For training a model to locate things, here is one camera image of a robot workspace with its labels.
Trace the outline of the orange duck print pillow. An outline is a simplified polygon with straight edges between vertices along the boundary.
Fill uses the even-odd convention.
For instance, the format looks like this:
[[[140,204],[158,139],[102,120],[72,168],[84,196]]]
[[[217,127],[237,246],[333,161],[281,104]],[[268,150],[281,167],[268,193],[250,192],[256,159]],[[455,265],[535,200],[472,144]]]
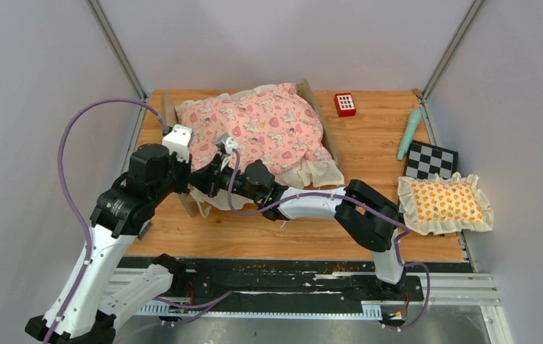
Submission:
[[[405,225],[421,235],[491,231],[494,213],[478,182],[476,174],[463,177],[459,172],[447,179],[438,174],[426,180],[400,177],[398,200]]]

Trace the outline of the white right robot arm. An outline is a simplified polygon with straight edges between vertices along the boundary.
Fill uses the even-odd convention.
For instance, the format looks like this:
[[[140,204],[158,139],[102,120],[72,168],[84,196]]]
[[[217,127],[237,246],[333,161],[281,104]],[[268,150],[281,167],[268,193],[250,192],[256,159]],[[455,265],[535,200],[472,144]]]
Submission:
[[[262,215],[270,221],[301,218],[336,221],[373,256],[380,295],[391,300],[404,292],[405,269],[395,246],[398,207],[363,181],[352,179],[347,186],[330,190],[298,189],[276,182],[260,159],[240,171],[225,166],[219,154],[188,180],[210,198],[225,191],[229,209],[240,216],[247,213],[234,206],[234,195],[254,202],[257,209],[250,216]]]

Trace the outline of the wooden striped pet bed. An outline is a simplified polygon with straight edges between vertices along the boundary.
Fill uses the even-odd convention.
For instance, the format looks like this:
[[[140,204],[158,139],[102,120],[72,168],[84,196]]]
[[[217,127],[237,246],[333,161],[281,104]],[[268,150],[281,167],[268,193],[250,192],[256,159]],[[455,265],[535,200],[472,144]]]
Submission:
[[[306,82],[262,85],[176,106],[164,95],[163,111],[163,145],[191,166],[181,195],[186,208],[206,216],[211,208],[241,211],[253,204],[273,221],[333,217],[330,197],[309,211],[297,205],[307,187],[345,180]]]

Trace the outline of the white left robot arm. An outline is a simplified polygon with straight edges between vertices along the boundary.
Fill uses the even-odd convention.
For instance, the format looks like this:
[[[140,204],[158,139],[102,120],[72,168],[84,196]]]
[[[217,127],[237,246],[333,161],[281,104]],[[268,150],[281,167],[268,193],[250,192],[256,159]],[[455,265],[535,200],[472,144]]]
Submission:
[[[150,224],[171,193],[187,191],[191,157],[161,144],[145,144],[130,157],[128,170],[97,199],[85,247],[53,306],[28,320],[26,334],[42,343],[112,343],[118,330],[142,306],[187,287],[186,265],[162,254],[139,277],[106,297],[107,285],[127,249]]]

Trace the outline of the pink unicorn drawstring bag blanket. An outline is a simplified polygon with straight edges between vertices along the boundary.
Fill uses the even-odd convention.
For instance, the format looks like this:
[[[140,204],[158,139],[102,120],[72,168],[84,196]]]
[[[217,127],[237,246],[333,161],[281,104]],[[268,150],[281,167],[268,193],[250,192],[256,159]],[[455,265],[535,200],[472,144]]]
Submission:
[[[281,185],[295,188],[345,181],[323,143],[321,117],[295,83],[187,100],[175,109],[178,122],[193,129],[193,170],[212,161],[218,152],[217,139],[228,133],[239,144],[241,169],[260,159]]]

